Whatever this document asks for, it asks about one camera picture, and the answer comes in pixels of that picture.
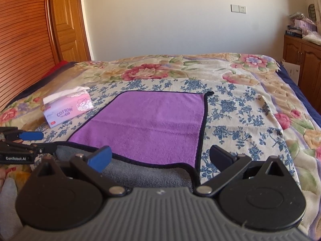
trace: purple towel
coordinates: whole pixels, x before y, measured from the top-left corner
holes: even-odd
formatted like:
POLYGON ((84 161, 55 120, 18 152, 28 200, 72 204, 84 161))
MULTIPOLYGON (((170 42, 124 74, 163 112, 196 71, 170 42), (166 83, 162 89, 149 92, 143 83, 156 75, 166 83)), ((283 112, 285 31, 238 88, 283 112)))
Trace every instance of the purple towel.
POLYGON ((206 96, 182 92, 123 92, 68 141, 97 148, 108 145, 113 153, 139 162, 187 163, 199 169, 202 124, 204 115, 205 120, 207 116, 206 96))

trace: bed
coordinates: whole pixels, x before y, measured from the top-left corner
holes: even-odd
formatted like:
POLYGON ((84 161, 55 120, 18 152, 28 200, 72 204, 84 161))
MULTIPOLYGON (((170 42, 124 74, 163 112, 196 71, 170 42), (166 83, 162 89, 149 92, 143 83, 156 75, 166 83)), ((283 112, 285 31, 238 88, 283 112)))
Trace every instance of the bed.
MULTIPOLYGON (((70 64, 19 94, 1 112, 0 125, 41 131, 44 139, 39 142, 66 141, 126 91, 213 92, 207 98, 202 150, 195 167, 201 183, 219 173, 209 160, 213 144, 233 155, 244 153, 253 160, 277 155, 307 201, 301 231, 314 240, 321 237, 321 117, 283 66, 271 57, 237 53, 145 55, 70 64), (43 116, 42 99, 76 86, 90 88, 94 109, 50 129, 43 116)), ((31 169, 44 155, 47 154, 37 157, 31 169)), ((21 189, 30 168, 4 168, 21 189)))

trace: pink box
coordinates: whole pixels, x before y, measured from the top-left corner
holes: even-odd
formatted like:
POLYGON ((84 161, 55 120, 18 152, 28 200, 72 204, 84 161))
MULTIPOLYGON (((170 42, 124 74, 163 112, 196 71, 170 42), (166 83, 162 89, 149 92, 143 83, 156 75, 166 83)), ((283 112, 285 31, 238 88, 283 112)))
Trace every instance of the pink box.
POLYGON ((298 19, 294 20, 294 26, 301 28, 304 36, 308 35, 309 31, 312 31, 312 32, 317 31, 317 27, 315 25, 313 25, 311 23, 307 23, 302 20, 298 20, 298 19))
POLYGON ((92 109, 90 96, 86 90, 71 93, 45 105, 44 115, 52 128, 68 119, 92 109))

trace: white cloth with blue flowers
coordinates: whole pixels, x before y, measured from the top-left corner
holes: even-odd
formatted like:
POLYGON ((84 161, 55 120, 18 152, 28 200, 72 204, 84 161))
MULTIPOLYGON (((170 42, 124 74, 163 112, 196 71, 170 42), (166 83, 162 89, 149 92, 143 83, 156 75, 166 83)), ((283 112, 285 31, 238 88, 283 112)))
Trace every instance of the white cloth with blue flowers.
POLYGON ((271 155, 279 156, 299 184, 297 172, 283 139, 282 128, 272 114, 276 113, 272 99, 261 85, 254 90, 245 85, 195 79, 133 80, 96 85, 88 90, 94 109, 52 129, 47 124, 42 125, 38 130, 44 133, 44 140, 38 142, 66 141, 113 98, 129 90, 214 92, 214 95, 208 97, 208 116, 200 167, 201 183, 219 173, 209 159, 210 147, 217 144, 233 155, 246 154, 256 161, 266 160, 271 155))

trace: red fabric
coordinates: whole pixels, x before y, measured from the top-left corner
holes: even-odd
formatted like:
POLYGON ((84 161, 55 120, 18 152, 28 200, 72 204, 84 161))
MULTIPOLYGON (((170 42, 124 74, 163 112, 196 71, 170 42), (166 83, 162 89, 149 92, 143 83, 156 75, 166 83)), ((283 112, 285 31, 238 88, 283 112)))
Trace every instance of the red fabric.
POLYGON ((68 61, 61 61, 55 67, 52 67, 42 78, 46 78, 50 74, 54 73, 56 70, 60 69, 62 66, 66 65, 68 61))

